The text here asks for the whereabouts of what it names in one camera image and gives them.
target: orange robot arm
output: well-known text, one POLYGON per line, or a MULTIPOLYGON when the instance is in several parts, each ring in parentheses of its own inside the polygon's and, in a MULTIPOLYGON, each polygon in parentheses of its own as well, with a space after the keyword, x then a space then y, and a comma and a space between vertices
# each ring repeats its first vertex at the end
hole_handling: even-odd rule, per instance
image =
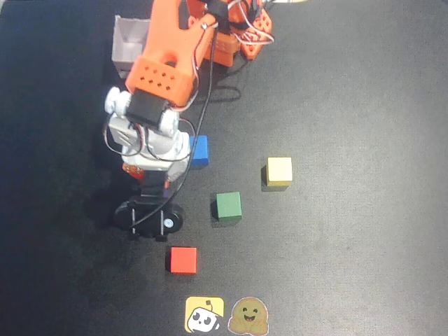
POLYGON ((206 14, 191 28, 179 28, 181 0, 154 0, 146 47, 127 77, 127 89, 151 93, 175 106, 184 106, 193 91, 192 65, 196 50, 200 66, 213 37, 207 29, 216 21, 206 14))

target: black cable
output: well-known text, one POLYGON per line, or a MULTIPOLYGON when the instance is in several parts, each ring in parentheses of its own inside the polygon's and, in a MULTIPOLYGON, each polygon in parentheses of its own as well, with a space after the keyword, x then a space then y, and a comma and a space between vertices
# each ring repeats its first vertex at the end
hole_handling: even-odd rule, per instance
POLYGON ((199 122, 197 123, 197 136, 195 137, 195 141, 193 142, 193 146, 191 149, 191 153, 192 155, 190 155, 190 158, 188 160, 188 164, 187 164, 187 169, 185 170, 185 174, 183 176, 182 181, 179 183, 177 189, 172 193, 172 195, 170 197, 168 197, 165 202, 163 202, 160 206, 158 206, 157 208, 155 208, 154 211, 150 212, 148 215, 144 216, 143 218, 137 220, 135 223, 133 223, 131 225, 131 228, 135 228, 138 224, 146 221, 148 218, 150 218, 151 216, 155 215, 157 212, 159 212, 165 205, 167 205, 168 203, 170 203, 173 198, 179 193, 180 189, 182 188, 188 172, 190 170, 190 166, 191 166, 191 162, 193 161, 193 156, 194 156, 194 152, 196 149, 196 145, 197 145, 197 138, 199 137, 199 133, 201 130, 201 126, 202 126, 202 121, 204 120, 204 116, 205 116, 205 112, 207 111, 207 106, 209 105, 209 101, 210 101, 210 96, 211 96, 211 87, 213 85, 213 64, 214 64, 214 56, 215 56, 215 49, 216 49, 216 41, 218 39, 218 28, 215 28, 215 32, 213 33, 213 41, 211 42, 211 52, 210 52, 210 73, 209 73, 209 89, 207 91, 207 97, 205 99, 204 105, 202 107, 202 111, 201 111, 201 116, 199 117, 199 122))

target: brown blob sticker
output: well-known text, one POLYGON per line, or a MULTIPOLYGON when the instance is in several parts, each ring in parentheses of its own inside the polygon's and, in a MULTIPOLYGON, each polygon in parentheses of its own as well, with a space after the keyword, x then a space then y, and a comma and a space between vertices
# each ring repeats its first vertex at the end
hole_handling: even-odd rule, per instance
POLYGON ((233 306, 227 328, 237 335, 264 336, 269 333, 267 308, 256 297, 245 297, 233 306))

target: orange bracket with holes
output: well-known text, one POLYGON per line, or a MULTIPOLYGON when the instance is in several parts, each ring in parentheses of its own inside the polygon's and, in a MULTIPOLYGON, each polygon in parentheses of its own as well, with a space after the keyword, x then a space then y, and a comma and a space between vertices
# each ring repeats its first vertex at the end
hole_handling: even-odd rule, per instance
MULTIPOLYGON (((222 0, 225 3, 230 3, 232 0, 222 0)), ((243 0, 250 6, 252 4, 252 0, 243 0)), ((190 12, 190 18, 188 19, 188 26, 192 27, 197 21, 203 16, 205 13, 204 3, 200 0, 187 0, 188 10, 190 12)), ((262 0, 258 0, 258 5, 262 6, 262 0)), ((244 22, 244 17, 241 13, 241 8, 238 4, 233 6, 229 11, 229 20, 232 22, 244 22)), ((266 10, 262 9, 261 15, 255 19, 253 22, 253 26, 262 32, 271 33, 272 32, 272 21, 269 15, 266 13, 266 10)), ((236 34, 243 34, 244 31, 238 31, 235 28, 232 28, 232 32, 236 34)), ((255 31, 252 28, 248 28, 245 32, 249 32, 255 34, 255 31)), ((233 60, 235 53, 237 53, 240 49, 245 54, 248 60, 254 60, 258 53, 261 51, 262 45, 244 45, 238 42, 237 38, 233 34, 223 34, 218 33, 218 38, 216 42, 216 50, 214 61, 216 63, 225 65, 227 67, 231 67, 233 65, 233 60)), ((205 54, 205 58, 210 60, 211 54, 211 46, 208 47, 207 52, 205 54)))
POLYGON ((196 50, 198 66, 202 63, 213 37, 215 23, 206 14, 191 28, 179 28, 181 0, 154 0, 145 49, 126 80, 127 89, 149 92, 176 106, 187 104, 193 91, 195 74, 192 56, 196 50))
MULTIPOLYGON (((255 21, 253 22, 253 26, 261 30, 262 32, 268 34, 272 33, 272 21, 269 15, 266 13, 266 10, 264 9, 261 10, 261 15, 255 19, 255 21)), ((255 33, 255 31, 250 27, 246 30, 246 32, 253 34, 255 33)), ((262 45, 246 45, 246 44, 241 45, 241 50, 243 51, 248 60, 254 60, 257 57, 258 53, 260 52, 261 48, 262 45)))

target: yellow sticker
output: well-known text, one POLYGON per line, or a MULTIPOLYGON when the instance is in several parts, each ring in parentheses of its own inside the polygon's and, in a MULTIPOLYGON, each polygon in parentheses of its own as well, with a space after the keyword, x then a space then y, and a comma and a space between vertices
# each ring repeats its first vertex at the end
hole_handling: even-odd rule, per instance
POLYGON ((237 335, 265 336, 269 333, 266 305, 256 297, 235 303, 227 329, 237 335))
POLYGON ((191 296, 185 303, 185 330, 208 333, 221 327, 224 301, 220 297, 191 296))

